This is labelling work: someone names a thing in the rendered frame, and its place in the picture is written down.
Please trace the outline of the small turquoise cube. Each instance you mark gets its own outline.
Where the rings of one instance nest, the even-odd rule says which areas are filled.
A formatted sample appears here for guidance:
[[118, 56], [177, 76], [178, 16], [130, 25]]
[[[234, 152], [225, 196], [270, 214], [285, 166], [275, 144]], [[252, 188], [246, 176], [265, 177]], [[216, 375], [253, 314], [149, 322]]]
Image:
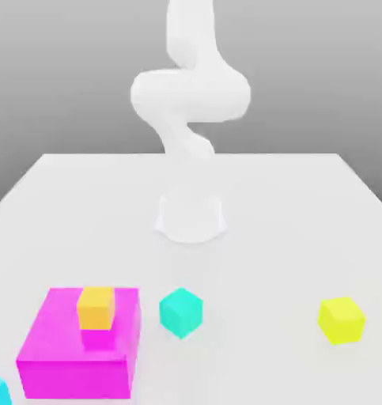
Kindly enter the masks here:
[[183, 339], [203, 321], [203, 300], [183, 287], [171, 292], [159, 303], [161, 324]]

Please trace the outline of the small orange cube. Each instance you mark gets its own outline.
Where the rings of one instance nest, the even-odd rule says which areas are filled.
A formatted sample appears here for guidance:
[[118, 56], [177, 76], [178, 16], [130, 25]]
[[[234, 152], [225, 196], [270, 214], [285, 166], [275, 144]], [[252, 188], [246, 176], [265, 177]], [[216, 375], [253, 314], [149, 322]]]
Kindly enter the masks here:
[[115, 317], [115, 291], [112, 287], [86, 286], [77, 302], [78, 321], [82, 330], [107, 331]]

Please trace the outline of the small yellow cube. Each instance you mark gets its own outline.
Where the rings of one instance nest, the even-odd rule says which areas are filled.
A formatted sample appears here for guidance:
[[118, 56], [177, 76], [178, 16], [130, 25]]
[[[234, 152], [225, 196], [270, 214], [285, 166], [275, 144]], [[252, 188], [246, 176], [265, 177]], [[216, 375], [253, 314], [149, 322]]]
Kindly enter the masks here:
[[317, 323], [332, 345], [361, 340], [365, 315], [350, 297], [335, 297], [320, 302]]

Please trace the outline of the large magenta box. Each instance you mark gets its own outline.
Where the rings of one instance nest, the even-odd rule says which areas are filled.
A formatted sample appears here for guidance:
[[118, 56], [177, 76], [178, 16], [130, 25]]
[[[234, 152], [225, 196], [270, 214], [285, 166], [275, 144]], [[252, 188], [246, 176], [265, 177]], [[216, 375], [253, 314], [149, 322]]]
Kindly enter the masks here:
[[128, 399], [134, 380], [142, 312], [136, 288], [115, 289], [108, 331], [84, 331], [79, 288], [51, 288], [17, 356], [28, 399]]

